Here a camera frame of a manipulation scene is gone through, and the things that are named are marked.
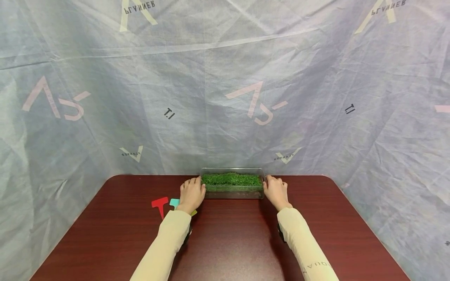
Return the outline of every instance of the beige long-sleeve shirt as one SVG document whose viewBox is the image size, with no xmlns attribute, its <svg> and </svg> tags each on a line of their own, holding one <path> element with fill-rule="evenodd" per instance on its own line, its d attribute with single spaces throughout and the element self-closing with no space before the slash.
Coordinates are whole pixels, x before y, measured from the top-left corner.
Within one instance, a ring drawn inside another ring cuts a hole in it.
<svg viewBox="0 0 450 281">
<path fill-rule="evenodd" d="M 278 212 L 277 218 L 305 281 L 339 281 L 300 212 L 284 208 Z M 167 281 L 175 255 L 188 235 L 190 222 L 189 214 L 169 211 L 130 281 Z"/>
</svg>

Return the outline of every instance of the transparent plastic box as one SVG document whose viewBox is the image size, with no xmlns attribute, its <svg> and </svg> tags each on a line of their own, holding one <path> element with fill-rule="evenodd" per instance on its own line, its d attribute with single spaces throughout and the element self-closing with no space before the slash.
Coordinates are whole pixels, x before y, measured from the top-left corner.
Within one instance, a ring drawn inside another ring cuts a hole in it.
<svg viewBox="0 0 450 281">
<path fill-rule="evenodd" d="M 261 182 L 266 182 L 266 176 L 261 168 L 202 168 L 200 176 L 205 174 L 226 174 L 226 173 L 237 173 L 237 174 L 251 174 L 258 175 Z M 206 186 L 206 199 L 263 199 L 264 189 L 262 186 L 214 186 L 222 187 L 224 191 L 208 191 L 208 186 Z M 248 189 L 244 191 L 236 191 L 233 189 Z"/>
</svg>

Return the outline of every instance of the finger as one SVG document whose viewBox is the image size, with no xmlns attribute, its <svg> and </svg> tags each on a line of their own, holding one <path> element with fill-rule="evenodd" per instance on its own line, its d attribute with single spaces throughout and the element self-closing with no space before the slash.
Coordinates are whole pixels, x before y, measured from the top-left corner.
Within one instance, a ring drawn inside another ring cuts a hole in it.
<svg viewBox="0 0 450 281">
<path fill-rule="evenodd" d="M 195 181 L 196 181 L 196 179 L 197 178 L 191 178 L 191 181 L 189 182 L 189 184 L 191 185 L 191 186 L 195 186 Z"/>
<path fill-rule="evenodd" d="M 205 197 L 206 184 L 202 184 L 202 186 L 200 187 L 200 192 L 202 193 L 202 197 Z"/>
</svg>

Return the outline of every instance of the person's right hand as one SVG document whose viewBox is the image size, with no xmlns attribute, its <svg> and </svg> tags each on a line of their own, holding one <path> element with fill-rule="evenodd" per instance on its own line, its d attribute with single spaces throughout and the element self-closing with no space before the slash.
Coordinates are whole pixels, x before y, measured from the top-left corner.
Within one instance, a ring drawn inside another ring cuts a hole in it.
<svg viewBox="0 0 450 281">
<path fill-rule="evenodd" d="M 180 186 L 180 204 L 177 210 L 192 214 L 205 199 L 206 186 L 201 184 L 202 178 L 188 179 Z"/>
<path fill-rule="evenodd" d="M 262 185 L 265 196 L 277 211 L 281 211 L 284 208 L 292 208 L 292 205 L 288 201 L 288 184 L 282 179 L 268 175 L 267 183 L 263 182 Z"/>
</svg>

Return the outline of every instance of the green grass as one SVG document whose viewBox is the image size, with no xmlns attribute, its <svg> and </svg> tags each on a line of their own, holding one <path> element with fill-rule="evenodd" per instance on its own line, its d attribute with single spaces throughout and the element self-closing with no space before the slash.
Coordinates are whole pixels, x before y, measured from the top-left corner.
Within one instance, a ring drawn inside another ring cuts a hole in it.
<svg viewBox="0 0 450 281">
<path fill-rule="evenodd" d="M 204 174 L 202 183 L 207 191 L 261 191 L 262 181 L 258 175 L 251 174 Z"/>
</svg>

